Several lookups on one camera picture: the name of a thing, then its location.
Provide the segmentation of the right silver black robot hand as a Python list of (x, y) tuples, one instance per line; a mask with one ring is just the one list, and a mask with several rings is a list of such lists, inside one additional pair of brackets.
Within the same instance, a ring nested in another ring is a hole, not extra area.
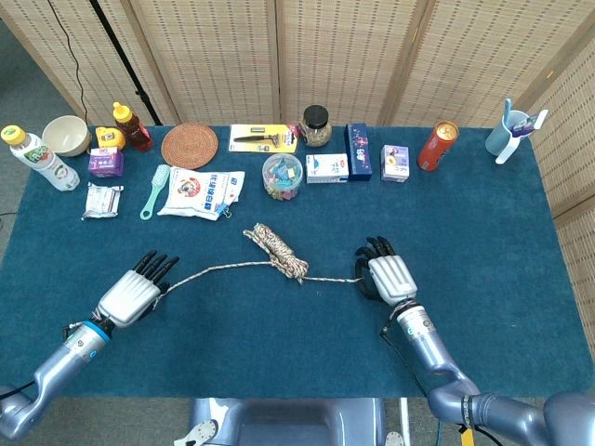
[(414, 299), (417, 284), (391, 243), (382, 236), (367, 237), (366, 241), (367, 245), (355, 252), (355, 279), (362, 295), (390, 307)]

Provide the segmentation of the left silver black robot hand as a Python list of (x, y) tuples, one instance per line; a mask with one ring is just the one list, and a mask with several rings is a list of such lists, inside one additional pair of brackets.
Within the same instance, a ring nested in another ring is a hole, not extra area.
[(156, 308), (170, 285), (165, 275), (178, 263), (178, 256), (145, 254), (99, 300), (93, 320), (106, 326), (126, 328)]

